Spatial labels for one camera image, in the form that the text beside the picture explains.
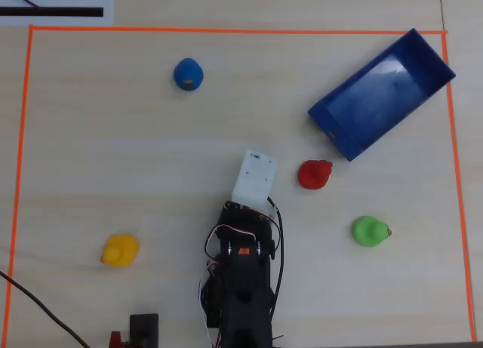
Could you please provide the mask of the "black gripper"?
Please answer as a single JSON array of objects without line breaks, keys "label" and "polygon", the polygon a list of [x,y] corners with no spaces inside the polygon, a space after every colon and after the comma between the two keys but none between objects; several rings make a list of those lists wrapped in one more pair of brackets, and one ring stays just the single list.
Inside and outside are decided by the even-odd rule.
[{"label": "black gripper", "polygon": [[266,214],[239,203],[227,201],[220,212],[220,223],[255,235],[272,235],[272,221]]}]

